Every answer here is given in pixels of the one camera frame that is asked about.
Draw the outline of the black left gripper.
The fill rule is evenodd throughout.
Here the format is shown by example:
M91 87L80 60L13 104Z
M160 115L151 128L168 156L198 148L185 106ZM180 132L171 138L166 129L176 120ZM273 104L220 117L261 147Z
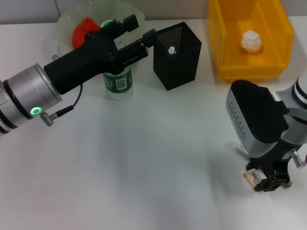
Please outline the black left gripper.
M44 66L54 88L63 95L98 74L118 74L120 70L147 57L147 48L157 41L155 29L119 51L114 42L114 39L138 27L133 14L123 22L111 20L101 30L88 33L80 47Z

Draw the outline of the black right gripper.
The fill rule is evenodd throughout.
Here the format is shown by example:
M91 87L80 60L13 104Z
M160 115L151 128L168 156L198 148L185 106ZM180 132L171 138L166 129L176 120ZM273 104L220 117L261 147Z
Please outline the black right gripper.
M261 169L266 179L262 179L255 185L256 192L270 192L282 186L290 188L292 182L288 173L289 159L284 159L284 156L292 149L292 144L280 140L267 153L258 158L249 158L246 165L246 170Z

